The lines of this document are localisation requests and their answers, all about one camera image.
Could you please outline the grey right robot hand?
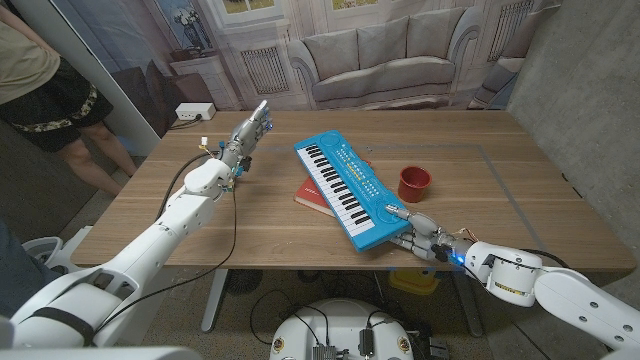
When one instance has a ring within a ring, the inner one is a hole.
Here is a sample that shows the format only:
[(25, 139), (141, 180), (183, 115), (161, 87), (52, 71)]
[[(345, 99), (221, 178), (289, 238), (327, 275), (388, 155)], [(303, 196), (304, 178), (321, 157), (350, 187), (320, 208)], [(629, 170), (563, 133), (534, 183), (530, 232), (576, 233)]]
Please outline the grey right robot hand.
[(385, 209), (391, 215), (411, 224), (410, 231), (391, 238), (390, 242), (410, 250), (424, 260), (437, 259), (456, 265), (465, 262), (467, 252), (473, 245), (471, 240), (455, 237), (424, 214), (410, 212), (394, 205), (386, 205)]

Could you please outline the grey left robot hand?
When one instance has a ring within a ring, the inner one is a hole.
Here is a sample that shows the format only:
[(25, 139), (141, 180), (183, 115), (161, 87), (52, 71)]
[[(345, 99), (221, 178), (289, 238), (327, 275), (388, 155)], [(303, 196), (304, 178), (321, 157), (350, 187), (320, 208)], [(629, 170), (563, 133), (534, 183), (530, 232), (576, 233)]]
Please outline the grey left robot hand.
[(267, 101), (263, 100), (249, 118), (233, 129), (219, 159), (231, 169), (235, 169), (253, 152), (258, 141), (272, 128), (269, 107)]

